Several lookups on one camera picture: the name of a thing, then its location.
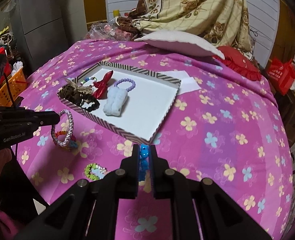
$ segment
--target basket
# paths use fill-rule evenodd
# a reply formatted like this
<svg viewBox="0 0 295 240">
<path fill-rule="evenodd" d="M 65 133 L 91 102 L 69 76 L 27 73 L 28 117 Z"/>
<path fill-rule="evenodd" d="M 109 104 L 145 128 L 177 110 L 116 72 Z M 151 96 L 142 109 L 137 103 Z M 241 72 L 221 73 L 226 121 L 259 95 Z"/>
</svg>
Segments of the basket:
<svg viewBox="0 0 295 240">
<path fill-rule="evenodd" d="M 22 70 L 23 68 L 21 68 L 17 73 L 15 73 L 14 76 L 9 79 L 9 87 L 14 101 L 24 90 L 26 90 L 28 86 Z M 0 106 L 11 105 L 11 98 L 5 83 L 0 89 Z"/>
</svg>

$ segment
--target bed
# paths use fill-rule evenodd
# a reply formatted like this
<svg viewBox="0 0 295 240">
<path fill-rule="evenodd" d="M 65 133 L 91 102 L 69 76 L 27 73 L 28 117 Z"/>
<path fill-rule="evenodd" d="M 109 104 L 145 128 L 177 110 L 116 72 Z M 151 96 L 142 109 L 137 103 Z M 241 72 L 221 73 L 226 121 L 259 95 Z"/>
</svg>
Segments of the bed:
<svg viewBox="0 0 295 240">
<path fill-rule="evenodd" d="M 200 90 L 179 95 L 156 135 L 158 155 L 189 179 L 212 178 L 275 240 L 286 227 L 292 195 L 289 145 L 267 80 L 252 82 L 212 58 L 192 58 L 144 42 L 75 43 L 29 78 L 22 106 L 35 111 L 65 109 L 57 91 L 98 61 L 154 71 L 185 70 Z M 54 145 L 50 127 L 18 146 L 18 161 L 40 195 L 53 203 L 84 169 L 98 163 L 117 169 L 133 143 L 71 111 L 78 148 Z M 57 126 L 66 130 L 67 117 Z M 116 239 L 171 239 L 170 204 L 153 200 L 149 173 L 135 200 L 121 200 Z"/>
</svg>

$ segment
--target metal screw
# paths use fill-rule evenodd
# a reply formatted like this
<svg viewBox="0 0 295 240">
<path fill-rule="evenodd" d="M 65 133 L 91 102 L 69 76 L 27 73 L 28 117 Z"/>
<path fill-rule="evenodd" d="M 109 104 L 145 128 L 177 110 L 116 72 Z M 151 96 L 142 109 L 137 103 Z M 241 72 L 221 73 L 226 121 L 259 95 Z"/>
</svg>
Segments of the metal screw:
<svg viewBox="0 0 295 240">
<path fill-rule="evenodd" d="M 117 169 L 117 170 L 115 171 L 115 174 L 118 175 L 118 176 L 122 176 L 122 175 L 124 175 L 125 173 L 126 173 L 126 171 L 123 170 L 123 169 Z"/>
<path fill-rule="evenodd" d="M 168 175 L 168 176 L 172 176 L 172 175 L 174 175 L 174 173 L 175 173 L 175 171 L 172 170 L 172 169 L 166 169 L 165 170 L 165 174 Z"/>
<path fill-rule="evenodd" d="M 207 185 L 207 186 L 210 186 L 210 185 L 213 184 L 213 181 L 211 179 L 209 179 L 209 178 L 202 179 L 202 182 L 203 182 L 204 185 Z"/>
<path fill-rule="evenodd" d="M 84 187 L 84 186 L 86 186 L 87 185 L 87 180 L 86 179 L 80 179 L 79 181 L 78 181 L 78 186 L 79 187 Z"/>
</svg>

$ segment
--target beaded bracelet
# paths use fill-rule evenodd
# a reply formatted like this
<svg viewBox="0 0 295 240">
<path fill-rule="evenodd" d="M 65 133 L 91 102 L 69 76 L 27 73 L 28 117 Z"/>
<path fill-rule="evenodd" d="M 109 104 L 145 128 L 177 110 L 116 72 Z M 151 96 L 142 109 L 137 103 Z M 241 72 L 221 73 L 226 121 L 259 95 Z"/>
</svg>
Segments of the beaded bracelet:
<svg viewBox="0 0 295 240">
<path fill-rule="evenodd" d="M 67 109 L 64 109 L 62 110 L 61 112 L 58 113 L 59 117 L 61 117 L 63 114 L 67 114 L 68 116 L 68 120 L 69 120 L 69 130 L 66 134 L 66 137 L 64 139 L 64 141 L 60 141 L 56 136 L 55 136 L 55 127 L 56 125 L 52 125 L 52 128 L 51 128 L 51 136 L 52 136 L 52 139 L 54 141 L 54 143 L 58 146 L 61 146 L 61 147 L 66 147 L 68 144 L 69 144 L 69 141 L 72 137 L 72 133 L 73 133 L 73 117 L 72 117 L 72 114 L 69 110 Z"/>
<path fill-rule="evenodd" d="M 55 137 L 58 138 L 61 135 L 66 135 L 68 132 L 66 131 L 59 131 L 55 133 Z M 68 145 L 64 147 L 66 150 L 72 150 L 72 149 L 76 149 L 78 148 L 78 144 L 77 144 L 77 139 L 76 137 L 72 134 L 71 136 L 71 140 L 69 141 Z"/>
<path fill-rule="evenodd" d="M 103 179 L 106 173 L 107 169 L 96 163 L 90 163 L 84 169 L 85 176 L 92 181 Z"/>
<path fill-rule="evenodd" d="M 97 81 L 96 77 L 90 77 L 90 78 L 86 78 L 83 81 L 81 81 L 80 86 L 83 86 L 86 82 L 88 82 L 89 80 L 94 80 L 94 82 Z"/>
<path fill-rule="evenodd" d="M 119 81 L 114 83 L 114 86 L 117 87 L 118 84 L 121 84 L 122 82 L 131 82 L 132 86 L 130 86 L 129 88 L 126 89 L 126 91 L 130 92 L 132 89 L 135 88 L 135 82 L 134 80 L 130 79 L 130 78 L 122 78 Z"/>
</svg>

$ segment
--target white slatted panel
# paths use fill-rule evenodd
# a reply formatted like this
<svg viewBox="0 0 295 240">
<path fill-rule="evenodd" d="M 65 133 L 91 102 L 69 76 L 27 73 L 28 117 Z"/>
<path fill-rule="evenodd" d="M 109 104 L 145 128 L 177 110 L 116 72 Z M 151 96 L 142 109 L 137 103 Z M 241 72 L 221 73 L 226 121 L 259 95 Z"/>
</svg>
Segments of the white slatted panel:
<svg viewBox="0 0 295 240">
<path fill-rule="evenodd" d="M 247 0 L 247 5 L 250 28 L 258 33 L 255 38 L 254 56 L 260 65 L 265 67 L 276 37 L 280 0 Z"/>
</svg>

